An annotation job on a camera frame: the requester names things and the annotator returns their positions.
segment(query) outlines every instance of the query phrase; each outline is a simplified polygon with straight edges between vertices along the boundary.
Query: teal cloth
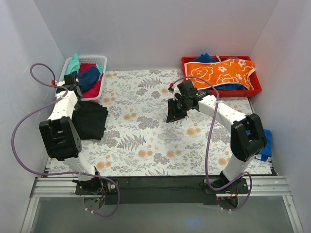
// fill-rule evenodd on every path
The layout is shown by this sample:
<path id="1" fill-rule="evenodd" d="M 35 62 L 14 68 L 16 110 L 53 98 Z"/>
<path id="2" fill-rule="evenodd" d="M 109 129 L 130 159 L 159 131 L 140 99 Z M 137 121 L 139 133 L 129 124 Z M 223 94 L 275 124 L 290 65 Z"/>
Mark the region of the teal cloth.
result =
<path id="1" fill-rule="evenodd" d="M 69 65 L 67 67 L 66 74 L 71 74 L 73 72 L 79 73 L 80 69 L 80 62 L 79 62 L 79 55 L 75 53 L 72 57 L 72 59 L 69 62 Z"/>
<path id="2" fill-rule="evenodd" d="M 101 75 L 103 74 L 103 71 L 104 71 L 104 67 L 102 67 L 101 65 L 97 64 L 96 68 L 98 69 L 98 71 L 100 73 L 99 74 L 99 79 L 98 79 L 98 81 L 100 81 L 101 80 Z"/>

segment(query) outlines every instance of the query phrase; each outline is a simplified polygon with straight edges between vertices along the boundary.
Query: floral tablecloth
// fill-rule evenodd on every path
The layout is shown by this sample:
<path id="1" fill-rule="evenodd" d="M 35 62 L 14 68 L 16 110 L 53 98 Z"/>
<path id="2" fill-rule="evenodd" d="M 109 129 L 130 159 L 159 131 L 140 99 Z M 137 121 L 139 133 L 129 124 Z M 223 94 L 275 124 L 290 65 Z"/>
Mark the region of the floral tablecloth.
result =
<path id="1" fill-rule="evenodd" d="M 195 110 L 189 117 L 166 123 L 169 84 L 181 70 L 117 71 L 105 74 L 99 103 L 108 108 L 101 141 L 82 141 L 82 152 L 103 176 L 203 175 L 211 117 Z M 250 114 L 247 98 L 223 98 L 230 107 Z M 216 123 L 210 145 L 208 169 L 219 174 L 229 161 L 229 132 Z M 52 159 L 49 172 L 69 171 Z M 247 170 L 270 174 L 268 162 L 253 160 Z"/>

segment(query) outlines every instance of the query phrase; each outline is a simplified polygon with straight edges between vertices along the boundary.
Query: red plastic bin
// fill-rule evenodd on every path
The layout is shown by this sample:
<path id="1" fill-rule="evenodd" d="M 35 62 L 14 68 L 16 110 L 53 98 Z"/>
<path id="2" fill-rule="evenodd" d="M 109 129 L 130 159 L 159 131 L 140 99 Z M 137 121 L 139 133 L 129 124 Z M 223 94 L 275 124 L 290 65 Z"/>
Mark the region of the red plastic bin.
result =
<path id="1" fill-rule="evenodd" d="M 238 57 L 243 60 L 251 61 L 251 59 L 248 56 L 219 56 L 222 61 L 226 60 L 228 57 Z M 185 63 L 191 62 L 192 60 L 196 59 L 196 57 L 182 57 L 181 58 L 181 64 L 183 68 L 184 76 L 186 76 L 185 73 Z M 261 85 L 259 83 L 259 80 L 257 78 L 256 72 L 252 73 L 250 76 L 250 82 L 253 86 L 253 90 L 232 90 L 232 91 L 225 91 L 225 90 L 218 90 L 220 97 L 253 97 L 257 93 L 261 91 Z M 210 92 L 216 96 L 215 91 L 210 90 Z"/>

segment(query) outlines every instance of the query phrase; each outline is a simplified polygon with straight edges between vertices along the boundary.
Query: orange floral towel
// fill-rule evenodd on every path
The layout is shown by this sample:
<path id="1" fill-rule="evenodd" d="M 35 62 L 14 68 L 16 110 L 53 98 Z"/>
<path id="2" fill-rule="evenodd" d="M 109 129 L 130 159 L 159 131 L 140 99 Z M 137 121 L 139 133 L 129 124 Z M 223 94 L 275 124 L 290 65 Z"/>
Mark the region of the orange floral towel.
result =
<path id="1" fill-rule="evenodd" d="M 200 77 L 209 81 L 213 86 L 226 83 L 240 83 L 247 89 L 254 89 L 249 76 L 255 71 L 251 61 L 230 59 L 216 63 L 185 63 L 186 76 Z M 205 82 L 192 79 L 194 87 L 198 89 L 209 88 Z"/>

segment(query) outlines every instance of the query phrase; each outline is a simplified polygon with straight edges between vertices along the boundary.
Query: white basket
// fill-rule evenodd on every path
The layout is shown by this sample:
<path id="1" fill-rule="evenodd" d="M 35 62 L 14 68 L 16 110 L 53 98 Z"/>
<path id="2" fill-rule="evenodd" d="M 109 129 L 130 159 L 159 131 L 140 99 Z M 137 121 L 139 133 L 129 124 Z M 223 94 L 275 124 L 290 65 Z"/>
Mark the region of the white basket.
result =
<path id="1" fill-rule="evenodd" d="M 69 62 L 71 61 L 72 57 L 68 58 L 65 61 L 62 73 L 60 74 L 60 78 L 59 78 L 59 82 L 64 80 L 64 75 L 66 74 Z M 88 101 L 88 100 L 97 100 L 101 94 L 102 94 L 102 90 L 103 90 L 103 84 L 104 84 L 104 76 L 105 76 L 105 71 L 106 71 L 106 65 L 107 65 L 107 58 L 105 56 L 98 56 L 98 55 L 81 55 L 79 56 L 79 62 L 80 63 L 96 63 L 97 65 L 101 65 L 104 70 L 103 70 L 103 77 L 101 80 L 101 88 L 99 90 L 98 96 L 93 97 L 93 98 L 82 98 L 81 100 L 83 101 Z"/>

